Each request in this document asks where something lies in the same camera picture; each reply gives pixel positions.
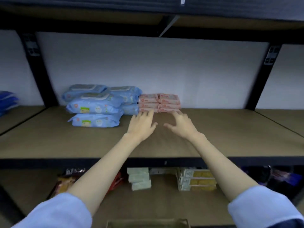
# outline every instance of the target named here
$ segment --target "forearm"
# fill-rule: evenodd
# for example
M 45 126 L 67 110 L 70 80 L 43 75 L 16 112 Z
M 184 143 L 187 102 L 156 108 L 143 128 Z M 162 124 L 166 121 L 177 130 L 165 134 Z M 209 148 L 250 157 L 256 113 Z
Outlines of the forearm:
M 203 134 L 197 133 L 189 141 L 197 149 L 229 201 L 250 187 L 258 185 L 219 152 Z
M 139 141 L 128 134 L 68 190 L 80 198 L 93 216 L 113 179 Z

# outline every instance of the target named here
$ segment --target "pink wet wipes package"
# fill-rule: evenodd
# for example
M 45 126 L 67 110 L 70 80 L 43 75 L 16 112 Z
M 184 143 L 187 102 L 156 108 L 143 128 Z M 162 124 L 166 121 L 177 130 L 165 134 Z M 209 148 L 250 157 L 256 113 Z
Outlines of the pink wet wipes package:
M 168 104 L 180 104 L 180 100 L 175 94 L 158 94 L 159 103 L 168 103 Z
M 139 108 L 139 112 L 147 112 L 153 110 L 152 108 Z M 159 113 L 158 109 L 154 109 L 154 113 Z
M 138 103 L 157 103 L 158 94 L 141 94 Z
M 160 113 L 169 113 L 172 111 L 180 112 L 179 109 L 172 109 L 172 108 L 159 108 L 158 110 Z
M 159 103 L 138 103 L 141 108 L 158 108 Z
M 171 108 L 171 109 L 180 109 L 180 104 L 167 104 L 167 103 L 160 103 L 159 108 Z

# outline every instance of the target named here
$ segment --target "person's right hand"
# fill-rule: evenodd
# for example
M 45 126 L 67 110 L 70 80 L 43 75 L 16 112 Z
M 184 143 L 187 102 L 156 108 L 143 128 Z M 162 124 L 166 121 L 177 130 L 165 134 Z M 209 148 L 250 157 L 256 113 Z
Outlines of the person's right hand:
M 176 135 L 189 140 L 191 137 L 199 133 L 195 126 L 192 124 L 191 119 L 188 118 L 188 115 L 183 114 L 182 112 L 172 112 L 176 126 L 165 123 L 164 126 L 170 129 Z

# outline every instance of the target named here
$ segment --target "light blue sleeve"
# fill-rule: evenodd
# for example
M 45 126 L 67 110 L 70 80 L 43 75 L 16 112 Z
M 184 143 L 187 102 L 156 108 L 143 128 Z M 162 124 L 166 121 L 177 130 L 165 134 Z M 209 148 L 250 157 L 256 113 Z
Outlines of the light blue sleeve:
M 228 211 L 238 228 L 266 228 L 291 219 L 304 220 L 286 196 L 264 186 L 241 193 L 229 203 Z
M 90 228 L 92 217 L 76 196 L 61 193 L 40 203 L 13 228 Z

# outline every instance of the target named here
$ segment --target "hand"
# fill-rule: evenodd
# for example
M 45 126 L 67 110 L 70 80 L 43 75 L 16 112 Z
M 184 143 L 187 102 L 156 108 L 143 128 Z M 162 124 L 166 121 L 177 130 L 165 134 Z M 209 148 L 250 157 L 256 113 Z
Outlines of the hand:
M 154 122 L 152 125 L 153 115 L 154 109 L 149 112 L 139 112 L 137 116 L 133 115 L 127 134 L 137 138 L 139 142 L 146 140 L 153 133 L 157 125 L 157 122 Z
M 172 114 L 175 118 L 176 126 L 168 123 L 165 123 L 164 126 L 170 129 L 173 133 L 187 140 L 199 133 L 192 124 L 191 119 L 188 118 L 188 115 L 183 114 L 182 112 L 177 113 L 175 111 L 173 111 Z

